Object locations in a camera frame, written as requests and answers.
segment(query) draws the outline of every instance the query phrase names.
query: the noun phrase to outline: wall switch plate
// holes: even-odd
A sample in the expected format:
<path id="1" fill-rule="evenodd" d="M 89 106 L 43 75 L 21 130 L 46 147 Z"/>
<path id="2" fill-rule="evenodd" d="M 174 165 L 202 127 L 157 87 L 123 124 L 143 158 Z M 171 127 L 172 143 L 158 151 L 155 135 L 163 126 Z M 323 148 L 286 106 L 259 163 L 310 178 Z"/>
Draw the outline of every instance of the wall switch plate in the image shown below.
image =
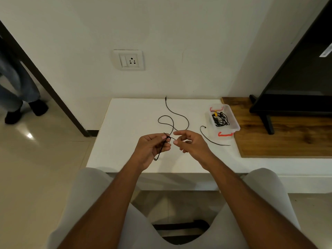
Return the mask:
<path id="1" fill-rule="evenodd" d="M 144 71 L 143 52 L 140 50 L 113 50 L 122 71 Z"/>

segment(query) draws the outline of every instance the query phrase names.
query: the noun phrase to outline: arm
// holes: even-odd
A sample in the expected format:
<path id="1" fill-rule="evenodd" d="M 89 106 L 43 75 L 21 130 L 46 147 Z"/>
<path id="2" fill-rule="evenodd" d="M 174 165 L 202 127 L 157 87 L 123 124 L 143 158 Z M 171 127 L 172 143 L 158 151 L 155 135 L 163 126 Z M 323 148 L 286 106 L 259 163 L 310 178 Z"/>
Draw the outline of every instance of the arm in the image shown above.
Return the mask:
<path id="1" fill-rule="evenodd" d="M 200 134 L 189 130 L 174 134 L 181 137 L 173 143 L 184 153 L 189 152 L 213 176 L 250 248 L 316 248 L 219 160 Z"/>
<path id="2" fill-rule="evenodd" d="M 75 224 L 58 249 L 118 247 L 124 219 L 139 175 L 159 153 L 165 134 L 139 138 L 134 153 L 112 183 Z M 162 152 L 171 148 L 165 143 Z"/>

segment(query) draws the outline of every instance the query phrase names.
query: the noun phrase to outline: shoe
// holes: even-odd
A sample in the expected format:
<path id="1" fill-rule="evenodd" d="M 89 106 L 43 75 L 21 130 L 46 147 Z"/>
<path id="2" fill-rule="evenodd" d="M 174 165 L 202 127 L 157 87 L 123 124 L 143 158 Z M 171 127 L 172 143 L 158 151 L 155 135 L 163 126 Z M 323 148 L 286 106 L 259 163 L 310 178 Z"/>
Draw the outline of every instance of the shoe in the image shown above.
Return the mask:
<path id="1" fill-rule="evenodd" d="M 41 116 L 48 110 L 48 106 L 46 105 L 46 103 L 41 100 L 29 102 L 29 106 L 31 107 L 32 111 L 35 113 L 36 116 Z"/>
<path id="2" fill-rule="evenodd" d="M 18 122 L 21 117 L 22 117 L 21 108 L 19 108 L 15 112 L 8 112 L 5 118 L 5 123 L 13 125 L 16 122 Z"/>

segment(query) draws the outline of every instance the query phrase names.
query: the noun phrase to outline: wooden surface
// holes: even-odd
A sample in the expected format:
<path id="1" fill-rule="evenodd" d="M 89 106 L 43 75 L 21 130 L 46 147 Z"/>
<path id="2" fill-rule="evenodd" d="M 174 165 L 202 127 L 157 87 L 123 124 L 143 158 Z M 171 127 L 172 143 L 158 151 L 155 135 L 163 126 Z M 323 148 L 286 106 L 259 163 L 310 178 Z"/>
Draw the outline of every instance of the wooden surface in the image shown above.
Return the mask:
<path id="1" fill-rule="evenodd" d="M 268 135 L 261 119 L 249 113 L 249 98 L 222 101 L 230 105 L 241 127 L 234 135 L 241 157 L 332 157 L 332 118 L 271 116 L 275 134 Z"/>

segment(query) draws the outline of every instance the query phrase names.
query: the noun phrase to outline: plastic container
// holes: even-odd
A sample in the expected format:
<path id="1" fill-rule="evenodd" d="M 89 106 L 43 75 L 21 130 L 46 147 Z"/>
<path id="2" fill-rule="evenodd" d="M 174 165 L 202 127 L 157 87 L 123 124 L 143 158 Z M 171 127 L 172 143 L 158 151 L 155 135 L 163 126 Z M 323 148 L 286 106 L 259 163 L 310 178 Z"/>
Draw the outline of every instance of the plastic container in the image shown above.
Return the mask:
<path id="1" fill-rule="evenodd" d="M 228 119 L 229 125 L 225 125 L 225 126 L 216 126 L 212 117 L 213 112 L 223 112 Z M 240 126 L 237 123 L 237 120 L 235 119 L 235 116 L 232 112 L 232 109 L 230 108 L 229 105 L 226 104 L 213 104 L 210 105 L 208 114 L 210 116 L 210 125 L 212 126 L 212 128 L 210 128 L 209 131 L 209 135 L 211 135 L 211 138 L 214 139 L 229 139 L 232 138 L 234 133 L 236 131 L 240 130 Z"/>

